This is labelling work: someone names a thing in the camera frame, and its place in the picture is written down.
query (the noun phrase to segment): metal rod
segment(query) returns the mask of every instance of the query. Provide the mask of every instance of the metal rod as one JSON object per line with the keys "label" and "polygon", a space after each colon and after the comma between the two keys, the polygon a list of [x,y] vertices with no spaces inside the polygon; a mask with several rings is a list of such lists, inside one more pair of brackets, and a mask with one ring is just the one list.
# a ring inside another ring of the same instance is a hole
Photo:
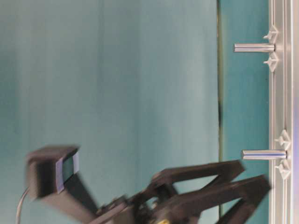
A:
{"label": "metal rod", "polygon": [[262,52],[272,53],[275,51],[274,44],[268,43],[235,43],[234,52]]}
{"label": "metal rod", "polygon": [[285,150],[243,150],[242,158],[244,160],[276,160],[285,159]]}

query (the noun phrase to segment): metal bracket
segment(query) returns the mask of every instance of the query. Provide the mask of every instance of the metal bracket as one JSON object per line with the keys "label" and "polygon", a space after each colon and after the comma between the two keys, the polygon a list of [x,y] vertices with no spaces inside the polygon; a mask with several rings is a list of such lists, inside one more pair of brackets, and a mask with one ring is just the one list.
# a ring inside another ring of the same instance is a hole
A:
{"label": "metal bracket", "polygon": [[278,139],[275,139],[274,141],[278,142],[280,146],[287,151],[289,146],[291,145],[291,139],[286,130],[283,130],[279,136]]}
{"label": "metal bracket", "polygon": [[263,63],[268,64],[270,71],[274,72],[277,67],[278,62],[279,62],[279,59],[277,58],[277,55],[275,54],[275,52],[273,52],[269,55],[269,59]]}
{"label": "metal bracket", "polygon": [[278,36],[278,30],[276,29],[275,26],[272,25],[272,27],[269,30],[269,33],[263,38],[268,39],[270,43],[275,43],[277,36]]}
{"label": "metal bracket", "polygon": [[283,180],[286,180],[291,174],[291,169],[287,160],[282,160],[280,162],[280,165],[275,166],[275,168],[279,169],[279,172]]}

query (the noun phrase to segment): yellow component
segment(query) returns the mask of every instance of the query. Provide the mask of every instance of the yellow component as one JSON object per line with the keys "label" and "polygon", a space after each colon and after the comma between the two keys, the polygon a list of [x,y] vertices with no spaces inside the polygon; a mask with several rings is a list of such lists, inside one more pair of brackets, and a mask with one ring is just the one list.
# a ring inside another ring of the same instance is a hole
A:
{"label": "yellow component", "polygon": [[170,224],[170,222],[167,219],[162,220],[158,224]]}

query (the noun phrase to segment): aluminum frame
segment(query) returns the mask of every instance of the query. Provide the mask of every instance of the aluminum frame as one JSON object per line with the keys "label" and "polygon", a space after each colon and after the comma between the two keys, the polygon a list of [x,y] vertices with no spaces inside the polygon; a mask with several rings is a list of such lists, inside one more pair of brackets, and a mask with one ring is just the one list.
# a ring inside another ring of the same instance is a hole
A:
{"label": "aluminum frame", "polygon": [[299,1],[269,0],[269,28],[277,29],[276,69],[269,78],[269,149],[284,160],[270,161],[269,224],[299,224]]}

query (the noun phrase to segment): teal backdrop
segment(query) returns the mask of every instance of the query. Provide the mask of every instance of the teal backdrop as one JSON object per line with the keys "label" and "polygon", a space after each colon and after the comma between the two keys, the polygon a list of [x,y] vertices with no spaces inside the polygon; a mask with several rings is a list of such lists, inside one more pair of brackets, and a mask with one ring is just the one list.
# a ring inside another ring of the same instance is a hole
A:
{"label": "teal backdrop", "polygon": [[[141,1],[139,189],[165,167],[218,161],[216,3]],[[199,189],[208,180],[178,187]],[[213,208],[200,221],[217,219]]]}
{"label": "teal backdrop", "polygon": [[[234,43],[266,42],[268,0],[218,0],[221,160],[240,159],[241,151],[268,149],[269,69],[263,53],[233,53]],[[244,161],[238,177],[268,174],[267,161]],[[223,206],[225,212],[231,203]],[[268,223],[268,198],[249,224]]]}
{"label": "teal backdrop", "polygon": [[[81,145],[98,205],[165,167],[218,160],[216,1],[2,0],[0,27],[1,223],[25,155],[46,144]],[[22,223],[76,223],[29,202]]]}
{"label": "teal backdrop", "polygon": [[[81,145],[98,205],[135,193],[137,0],[0,1],[0,223],[14,223],[25,158],[45,144]],[[22,223],[77,223],[26,200]]]}

